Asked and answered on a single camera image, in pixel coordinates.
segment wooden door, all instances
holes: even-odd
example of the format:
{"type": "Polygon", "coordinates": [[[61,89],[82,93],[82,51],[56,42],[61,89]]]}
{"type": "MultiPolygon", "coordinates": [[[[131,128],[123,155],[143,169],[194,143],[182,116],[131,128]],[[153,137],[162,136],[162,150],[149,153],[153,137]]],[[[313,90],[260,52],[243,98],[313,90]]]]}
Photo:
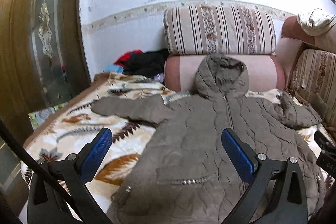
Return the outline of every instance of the wooden door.
{"type": "Polygon", "coordinates": [[[20,143],[28,113],[89,86],[76,0],[0,0],[0,118],[20,143]]]}

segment metal screw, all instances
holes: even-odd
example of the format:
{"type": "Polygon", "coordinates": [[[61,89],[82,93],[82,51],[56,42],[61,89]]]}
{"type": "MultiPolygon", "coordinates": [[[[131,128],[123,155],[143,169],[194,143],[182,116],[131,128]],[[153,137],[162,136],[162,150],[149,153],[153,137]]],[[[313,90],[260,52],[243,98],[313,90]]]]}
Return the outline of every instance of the metal screw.
{"type": "Polygon", "coordinates": [[[68,160],[74,160],[76,157],[77,157],[76,154],[70,154],[70,155],[68,156],[68,160]]]}
{"type": "Polygon", "coordinates": [[[297,163],[297,159],[294,158],[294,157],[290,157],[289,160],[290,160],[290,162],[293,163],[293,164],[297,163]]]}
{"type": "Polygon", "coordinates": [[[40,158],[40,159],[38,159],[37,163],[42,164],[42,163],[44,163],[44,161],[45,161],[44,158],[40,158]]]}
{"type": "Polygon", "coordinates": [[[260,159],[260,160],[266,160],[267,156],[265,154],[263,154],[263,153],[260,153],[260,154],[258,154],[258,159],[260,159]]]}

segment sofa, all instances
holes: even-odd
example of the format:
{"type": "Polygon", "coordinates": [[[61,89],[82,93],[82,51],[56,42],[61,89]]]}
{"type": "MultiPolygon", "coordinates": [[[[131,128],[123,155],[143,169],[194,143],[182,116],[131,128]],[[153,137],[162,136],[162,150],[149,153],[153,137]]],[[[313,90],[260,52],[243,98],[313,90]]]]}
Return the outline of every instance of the sofa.
{"type": "Polygon", "coordinates": [[[336,128],[336,27],[311,37],[293,16],[277,41],[266,12],[200,5],[169,8],[164,29],[171,53],[164,71],[167,88],[192,90],[206,54],[223,53],[246,64],[249,90],[292,90],[318,110],[329,129],[336,128]]]}

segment striped backrest cushion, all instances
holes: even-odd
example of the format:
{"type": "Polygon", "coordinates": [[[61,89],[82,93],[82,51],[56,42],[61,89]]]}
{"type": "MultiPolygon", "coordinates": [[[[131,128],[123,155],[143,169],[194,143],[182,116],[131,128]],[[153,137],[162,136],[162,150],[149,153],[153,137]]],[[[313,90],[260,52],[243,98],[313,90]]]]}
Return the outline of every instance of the striped backrest cushion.
{"type": "Polygon", "coordinates": [[[271,17],[243,7],[186,6],[165,11],[167,46],[175,55],[265,54],[275,51],[271,17]]]}
{"type": "Polygon", "coordinates": [[[303,51],[290,88],[311,103],[328,126],[336,127],[336,54],[303,51]]]}

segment floral blanket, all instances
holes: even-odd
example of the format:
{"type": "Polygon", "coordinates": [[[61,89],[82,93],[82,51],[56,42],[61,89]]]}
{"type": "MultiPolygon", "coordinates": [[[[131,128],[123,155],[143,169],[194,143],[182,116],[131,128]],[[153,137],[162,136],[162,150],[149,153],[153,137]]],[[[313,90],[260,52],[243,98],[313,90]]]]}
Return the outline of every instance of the floral blanket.
{"type": "MultiPolygon", "coordinates": [[[[114,115],[109,117],[98,115],[91,111],[91,105],[105,96],[138,99],[154,94],[161,94],[165,104],[191,95],[190,92],[171,91],[161,83],[144,76],[110,73],[107,80],[82,96],[81,100],[75,104],[69,104],[55,118],[47,121],[47,124],[43,125],[43,130],[26,144],[25,149],[36,160],[39,158],[44,158],[48,162],[63,160],[71,153],[78,153],[86,143],[94,139],[102,128],[109,128],[113,133],[111,148],[95,178],[86,184],[93,198],[106,213],[111,204],[112,194],[118,190],[125,176],[137,163],[155,129],[147,124],[140,124],[114,115]]],[[[278,98],[281,94],[281,90],[274,89],[263,93],[248,92],[246,96],[262,97],[273,103],[280,103],[278,98]]],[[[298,131],[316,156],[321,152],[314,141],[314,133],[317,129],[333,142],[322,125],[298,131]]],[[[30,186],[33,172],[24,163],[21,164],[21,173],[30,186]]],[[[333,181],[325,172],[323,179],[330,187],[333,181]]],[[[65,183],[60,183],[67,190],[65,183]]]]}

